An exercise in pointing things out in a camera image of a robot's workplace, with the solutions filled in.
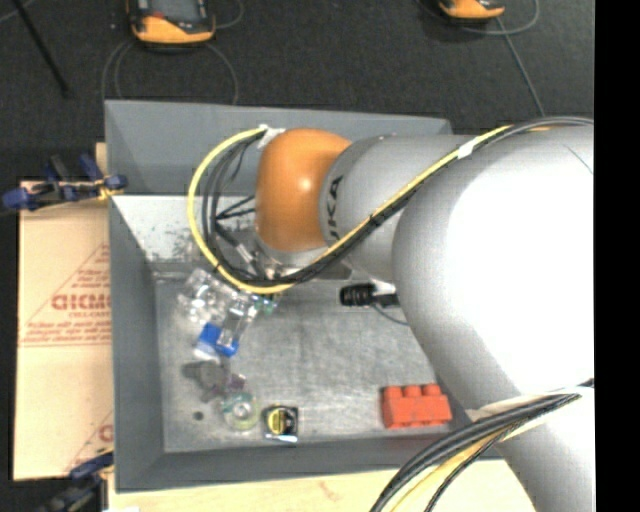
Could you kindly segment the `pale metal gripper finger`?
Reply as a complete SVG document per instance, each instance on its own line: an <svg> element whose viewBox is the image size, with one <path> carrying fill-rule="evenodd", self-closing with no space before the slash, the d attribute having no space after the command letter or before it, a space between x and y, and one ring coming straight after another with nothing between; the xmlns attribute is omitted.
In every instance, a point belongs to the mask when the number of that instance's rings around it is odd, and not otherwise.
<svg viewBox="0 0 640 512"><path fill-rule="evenodd" d="M198 285L191 299L191 313L196 320L220 320L227 306L227 287L218 281Z"/></svg>
<svg viewBox="0 0 640 512"><path fill-rule="evenodd" d="M251 322L250 310L251 306L248 303L240 301L229 307L217 340L219 351L236 351L235 345Z"/></svg>

